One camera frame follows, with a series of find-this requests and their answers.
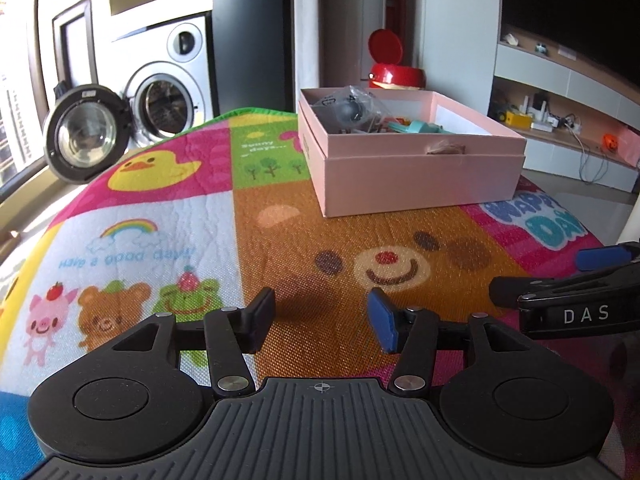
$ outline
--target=cartoon frog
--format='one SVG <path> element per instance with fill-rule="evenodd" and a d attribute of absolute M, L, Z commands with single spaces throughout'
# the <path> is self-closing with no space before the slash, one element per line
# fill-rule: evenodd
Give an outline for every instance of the cartoon frog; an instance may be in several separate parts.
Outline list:
<path fill-rule="evenodd" d="M 219 290 L 218 280 L 200 281 L 194 274 L 193 267 L 186 266 L 175 285 L 167 285 L 160 289 L 160 298 L 154 305 L 153 313 L 171 312 L 178 323 L 200 320 L 207 312 L 223 307 L 218 296 Z M 196 366 L 207 366 L 206 352 L 192 350 L 187 354 Z"/>

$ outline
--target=strawberry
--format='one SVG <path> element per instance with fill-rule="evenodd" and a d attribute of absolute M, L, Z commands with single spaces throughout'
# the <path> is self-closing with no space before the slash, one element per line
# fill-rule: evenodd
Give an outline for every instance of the strawberry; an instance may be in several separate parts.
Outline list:
<path fill-rule="evenodd" d="M 178 279 L 178 289 L 181 292 L 193 292 L 194 290 L 198 290 L 200 286 L 200 280 L 193 273 L 193 267 L 186 266 L 184 267 L 184 273 Z"/>
<path fill-rule="evenodd" d="M 62 296 L 62 289 L 62 283 L 56 282 L 56 284 L 47 291 L 47 301 L 57 300 Z"/>

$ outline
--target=colorful play mat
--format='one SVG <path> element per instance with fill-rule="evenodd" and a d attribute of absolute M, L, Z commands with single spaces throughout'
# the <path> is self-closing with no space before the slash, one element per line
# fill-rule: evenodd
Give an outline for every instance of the colorful play mat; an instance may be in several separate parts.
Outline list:
<path fill-rule="evenodd" d="M 372 287 L 443 319 L 485 311 L 513 326 L 513 313 L 489 300 L 492 277 L 569 276 L 576 251 L 599 246 L 524 178 L 508 202 L 324 219 L 296 130 L 293 114 L 232 112 L 115 166 L 53 220 L 2 306 L 0 480 L 41 457 L 26 420 L 36 386 L 154 312 L 201 319 L 272 286 L 276 321 L 264 349 L 246 356 L 256 381 L 384 381 L 396 358 L 369 329 Z M 616 425 L 601 459 L 632 478 L 640 338 L 548 346 L 609 388 Z M 203 352 L 184 356 L 182 368 L 208 383 Z M 460 352 L 440 352 L 435 383 L 461 368 Z"/>

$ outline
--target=bear nose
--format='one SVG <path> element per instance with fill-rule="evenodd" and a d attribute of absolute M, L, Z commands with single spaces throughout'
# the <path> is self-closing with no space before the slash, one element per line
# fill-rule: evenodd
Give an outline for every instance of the bear nose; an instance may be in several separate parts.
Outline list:
<path fill-rule="evenodd" d="M 393 251 L 382 251 L 376 254 L 376 261 L 380 265 L 394 264 L 398 261 L 398 255 Z"/>

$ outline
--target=black screen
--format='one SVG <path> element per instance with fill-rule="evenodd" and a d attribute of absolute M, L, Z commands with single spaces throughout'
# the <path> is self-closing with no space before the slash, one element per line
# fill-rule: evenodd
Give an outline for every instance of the black screen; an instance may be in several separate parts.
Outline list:
<path fill-rule="evenodd" d="M 557 41 L 640 86 L 640 0 L 502 0 L 502 22 Z"/>

